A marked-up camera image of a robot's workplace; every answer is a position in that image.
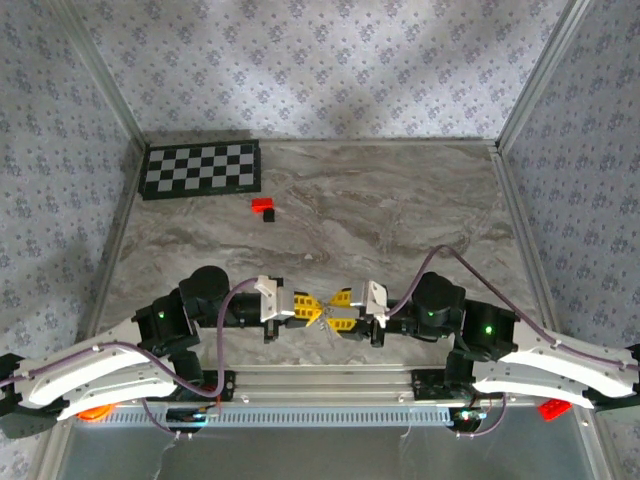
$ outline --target checkerboard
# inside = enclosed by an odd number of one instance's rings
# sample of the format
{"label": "checkerboard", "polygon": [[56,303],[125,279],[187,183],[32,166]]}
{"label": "checkerboard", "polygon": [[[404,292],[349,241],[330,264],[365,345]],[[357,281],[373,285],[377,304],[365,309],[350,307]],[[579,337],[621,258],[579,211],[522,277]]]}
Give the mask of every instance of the checkerboard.
{"label": "checkerboard", "polygon": [[143,200],[259,192],[258,141],[151,147],[139,191]]}

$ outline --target purple cable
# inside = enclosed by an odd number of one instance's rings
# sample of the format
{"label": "purple cable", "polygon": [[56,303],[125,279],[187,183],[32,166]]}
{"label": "purple cable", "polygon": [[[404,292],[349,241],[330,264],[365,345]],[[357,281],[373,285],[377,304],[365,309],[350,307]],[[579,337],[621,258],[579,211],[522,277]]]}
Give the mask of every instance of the purple cable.
{"label": "purple cable", "polygon": [[[507,305],[511,310],[513,310],[516,313],[516,315],[518,315],[519,318],[521,318],[527,325],[529,325],[529,327],[531,327],[533,331],[540,336],[540,338],[543,338],[545,341],[547,341],[552,345],[557,344],[557,341],[555,338],[553,338],[551,335],[545,332],[542,327],[540,327],[536,322],[534,322],[526,313],[520,310],[511,300],[509,300],[502,292],[500,292],[500,290],[498,290],[491,282],[489,282],[489,280],[484,278],[480,274],[480,272],[478,272],[469,262],[467,262],[464,258],[462,258],[462,255],[460,255],[454,248],[450,247],[449,245],[438,245],[431,249],[431,251],[427,255],[427,258],[424,259],[424,262],[422,262],[422,265],[418,269],[418,273],[416,274],[415,278],[411,282],[411,285],[409,286],[407,293],[405,293],[402,296],[402,298],[396,304],[395,307],[393,307],[387,312],[387,315],[389,317],[398,313],[400,309],[406,305],[406,303],[411,298],[411,295],[413,294],[414,290],[417,288],[423,273],[427,269],[427,266],[429,265],[429,263],[431,263],[431,260],[433,259],[435,254],[442,249],[446,249],[447,251],[449,251],[462,265],[464,265],[464,267],[467,270],[469,270],[473,274],[473,276],[475,276],[478,280],[480,280],[485,287],[487,287],[496,297],[502,300],[505,303],[505,305]],[[602,358],[596,355],[591,355],[590,353],[584,353],[579,350],[576,350],[575,348],[568,347],[562,343],[558,344],[557,348],[559,350],[564,350],[565,352],[568,352],[576,357],[586,358],[589,360],[593,360],[594,362],[613,365],[622,369],[628,368],[630,370],[640,371],[640,366],[638,365],[625,365],[621,361],[609,360],[608,358]]]}
{"label": "purple cable", "polygon": [[[182,377],[176,375],[173,370],[171,370],[169,367],[167,367],[166,365],[164,365],[162,363],[162,361],[160,359],[158,359],[155,355],[153,355],[150,352],[147,352],[146,350],[141,349],[140,347],[138,347],[137,345],[134,345],[132,343],[128,343],[128,342],[119,342],[119,341],[113,341],[113,342],[104,342],[104,343],[99,343],[97,344],[98,347],[100,347],[101,349],[105,349],[105,348],[113,348],[113,347],[120,347],[120,348],[124,348],[126,350],[129,351],[133,351],[136,353],[139,353],[140,355],[142,355],[143,357],[145,357],[147,360],[149,360],[151,363],[153,363],[154,365],[156,365],[160,370],[162,370],[164,373],[166,373],[167,375],[169,375],[173,381],[175,381],[178,385],[180,385],[181,387],[186,388],[187,390],[191,390],[193,393],[196,393],[197,395],[200,395],[202,397],[206,397],[206,398],[216,398],[218,395],[220,395],[220,393],[222,392],[222,390],[224,389],[224,346],[223,346],[223,329],[224,329],[224,317],[226,316],[227,313],[227,309],[229,308],[229,303],[231,302],[231,299],[233,298],[233,296],[238,293],[240,290],[244,289],[245,287],[254,284],[258,279],[257,278],[249,278],[243,282],[240,282],[238,285],[236,285],[235,287],[233,287],[231,289],[231,291],[227,294],[227,296],[224,298],[224,300],[222,301],[222,305],[220,306],[220,310],[218,311],[218,320],[216,323],[216,344],[217,344],[217,357],[218,357],[218,386],[216,387],[216,389],[214,391],[209,391],[209,390],[204,390],[202,388],[198,388],[195,385],[190,384],[189,382],[187,382],[186,380],[184,380]],[[61,358],[60,360],[56,360],[55,362],[52,362],[48,365],[45,365],[43,367],[40,368],[34,368],[33,370],[29,371],[29,376],[33,377],[36,375],[40,375],[42,373],[46,373],[49,370],[52,370],[58,366],[64,366],[69,364],[70,362],[72,362],[73,360],[77,359],[77,358],[82,358],[86,355],[90,355],[91,353],[95,353],[95,350],[93,349],[93,347],[88,347],[85,348],[84,350],[80,350],[78,352],[72,353],[71,355]],[[11,376],[8,377],[4,380],[2,380],[0,382],[0,388],[6,387],[7,385],[10,385],[12,383],[16,383],[16,382],[20,382],[22,380],[26,380],[27,377],[16,377],[16,376]]]}
{"label": "purple cable", "polygon": [[498,428],[502,423],[502,420],[504,420],[504,417],[506,414],[507,414],[507,394],[503,393],[502,394],[502,410],[500,410],[500,415],[498,416],[498,419],[493,425],[491,425],[486,430],[482,430],[481,432],[476,432],[476,433],[457,432],[457,433],[461,437],[470,437],[470,438],[481,437],[483,435],[486,435],[487,433],[493,432],[496,428]]}
{"label": "purple cable", "polygon": [[165,427],[159,421],[156,420],[156,417],[154,417],[153,413],[151,413],[151,410],[149,410],[149,405],[147,404],[146,399],[141,398],[140,401],[142,403],[142,408],[144,409],[144,413],[147,414],[147,418],[151,423],[153,423],[154,426],[158,427],[160,430],[162,430],[165,433],[168,433],[169,435],[173,435],[174,437],[180,438],[180,435],[181,435],[180,432],[173,432],[171,431],[171,429]]}

